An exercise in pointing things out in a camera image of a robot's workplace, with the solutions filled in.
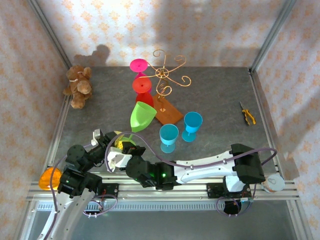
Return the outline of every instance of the green cup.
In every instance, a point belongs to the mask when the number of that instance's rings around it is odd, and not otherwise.
[[[155,110],[152,106],[142,101],[137,101],[131,113],[130,119],[132,132],[140,132],[148,127],[156,114],[157,110]]]

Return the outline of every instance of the pliers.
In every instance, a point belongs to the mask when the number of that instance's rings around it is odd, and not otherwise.
[[[256,119],[254,118],[254,116],[251,115],[251,113],[249,112],[248,109],[244,108],[244,106],[242,105],[242,103],[240,102],[240,106],[242,108],[242,114],[244,116],[244,120],[245,120],[245,124],[250,125],[250,122],[248,120],[248,117],[251,118],[252,124],[256,125]]]

